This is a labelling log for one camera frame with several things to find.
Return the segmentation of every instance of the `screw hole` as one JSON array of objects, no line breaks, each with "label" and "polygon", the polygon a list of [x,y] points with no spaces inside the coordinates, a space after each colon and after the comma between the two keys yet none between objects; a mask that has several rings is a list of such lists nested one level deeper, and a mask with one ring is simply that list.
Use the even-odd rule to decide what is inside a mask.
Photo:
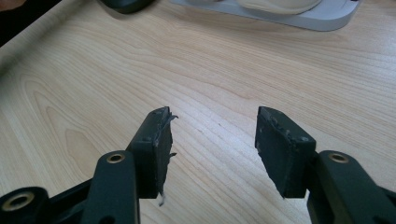
[{"label": "screw hole", "polygon": [[107,162],[108,163],[117,163],[120,161],[123,161],[125,159],[125,156],[122,154],[113,154],[109,157],[107,157]]},{"label": "screw hole", "polygon": [[329,158],[332,161],[336,161],[339,163],[348,163],[349,162],[349,159],[346,156],[338,154],[338,153],[329,154]]},{"label": "screw hole", "polygon": [[3,203],[2,209],[5,212],[21,209],[31,203],[34,197],[35,195],[31,191],[19,193],[6,200],[6,202]]},{"label": "screw hole", "polygon": [[100,219],[99,221],[99,224],[114,224],[114,223],[116,223],[116,219],[111,216],[102,217],[102,219]]}]

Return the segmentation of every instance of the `light wood tabletop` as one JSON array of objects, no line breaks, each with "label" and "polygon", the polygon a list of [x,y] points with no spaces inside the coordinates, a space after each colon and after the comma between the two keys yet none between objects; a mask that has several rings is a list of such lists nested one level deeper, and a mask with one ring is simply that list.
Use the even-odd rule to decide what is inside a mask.
[{"label": "light wood tabletop", "polygon": [[140,202],[144,224],[310,223],[254,147],[260,105],[396,190],[394,0],[365,0],[325,33],[165,0],[133,15],[64,0],[0,48],[0,74],[0,195],[91,178],[165,105],[177,155],[164,206]]}]

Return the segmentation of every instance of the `black object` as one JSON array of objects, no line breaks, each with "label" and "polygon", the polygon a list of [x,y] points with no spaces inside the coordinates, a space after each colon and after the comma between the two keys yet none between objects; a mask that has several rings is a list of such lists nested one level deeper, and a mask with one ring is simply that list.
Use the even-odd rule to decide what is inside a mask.
[{"label": "black object", "polygon": [[[27,0],[21,7],[0,12],[0,47],[62,0]],[[154,0],[101,0],[107,7],[127,14],[142,10]]]},{"label": "black object", "polygon": [[107,7],[119,13],[128,14],[142,10],[154,0],[101,0]]},{"label": "black object", "polygon": [[359,163],[316,141],[282,112],[259,108],[256,148],[280,195],[303,198],[312,223],[396,223],[396,193],[375,184]]},{"label": "black object", "polygon": [[0,47],[62,0],[27,0],[21,7],[0,12]]},{"label": "black object", "polygon": [[0,223],[140,223],[139,199],[163,194],[175,117],[169,107],[150,112],[127,150],[102,156],[93,179],[53,198],[38,187],[1,197]]}]

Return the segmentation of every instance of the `brass insert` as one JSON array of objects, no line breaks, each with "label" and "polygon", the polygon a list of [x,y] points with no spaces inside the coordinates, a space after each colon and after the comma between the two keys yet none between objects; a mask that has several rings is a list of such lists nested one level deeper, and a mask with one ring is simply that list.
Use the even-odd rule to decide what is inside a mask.
[{"label": "brass insert", "polygon": [[332,161],[336,161],[339,163],[349,163],[349,159],[346,156],[341,155],[339,153],[331,153],[331,154],[329,154],[329,158]]},{"label": "brass insert", "polygon": [[6,200],[6,202],[3,203],[1,208],[5,212],[12,212],[21,209],[24,206],[31,203],[34,197],[35,195],[31,191],[21,192]]},{"label": "brass insert", "polygon": [[123,161],[124,159],[125,159],[124,155],[117,153],[117,154],[113,154],[113,155],[107,157],[107,162],[108,163],[117,163],[117,162]]}]

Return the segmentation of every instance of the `gray base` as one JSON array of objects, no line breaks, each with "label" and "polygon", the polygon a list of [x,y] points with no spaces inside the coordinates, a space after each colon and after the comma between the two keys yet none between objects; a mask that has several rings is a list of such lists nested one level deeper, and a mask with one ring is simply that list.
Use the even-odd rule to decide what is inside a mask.
[{"label": "gray base", "polygon": [[209,2],[207,0],[171,0],[182,6],[198,7],[263,21],[273,21],[316,31],[339,29],[350,21],[361,0],[322,0],[314,8],[298,15],[282,15],[241,7],[236,0]]}]

